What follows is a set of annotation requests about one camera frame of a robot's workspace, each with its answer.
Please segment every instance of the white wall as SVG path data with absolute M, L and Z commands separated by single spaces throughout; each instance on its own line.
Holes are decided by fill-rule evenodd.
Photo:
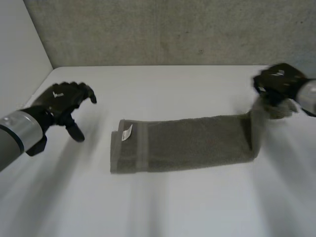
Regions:
M 52 66 L 22 0 L 0 1 L 0 118 L 23 106 Z

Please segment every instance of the gray wall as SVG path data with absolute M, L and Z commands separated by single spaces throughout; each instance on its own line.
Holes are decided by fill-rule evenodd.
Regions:
M 24 0 L 53 67 L 288 62 L 316 76 L 315 0 Z

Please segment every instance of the robotic arm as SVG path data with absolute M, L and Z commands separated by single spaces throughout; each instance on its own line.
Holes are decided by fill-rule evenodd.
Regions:
M 292 99 L 307 115 L 316 117 L 316 79 L 308 79 L 299 70 L 281 63 L 263 70 L 253 81 L 257 92 L 270 105 Z
M 84 83 L 54 84 L 31 107 L 1 118 L 0 171 L 24 152 L 30 156 L 42 152 L 47 142 L 45 133 L 52 125 L 65 126 L 74 140 L 83 142 L 84 135 L 71 113 L 87 98 L 97 103 L 93 90 Z

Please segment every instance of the concrete wall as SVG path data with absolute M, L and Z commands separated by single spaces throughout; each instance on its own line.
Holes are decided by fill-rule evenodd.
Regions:
M 1 0 L 0 118 L 23 106 L 51 70 L 22 0 Z
M 315 0 L 24 0 L 53 67 L 288 62 L 316 76 Z

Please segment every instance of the gray towel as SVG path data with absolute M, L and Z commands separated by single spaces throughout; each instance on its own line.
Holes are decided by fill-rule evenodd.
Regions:
M 121 120 L 111 137 L 111 173 L 160 172 L 249 162 L 257 157 L 268 118 L 292 115 L 286 100 L 270 107 L 258 98 L 242 115 L 173 121 Z M 123 131 L 132 127 L 122 141 Z

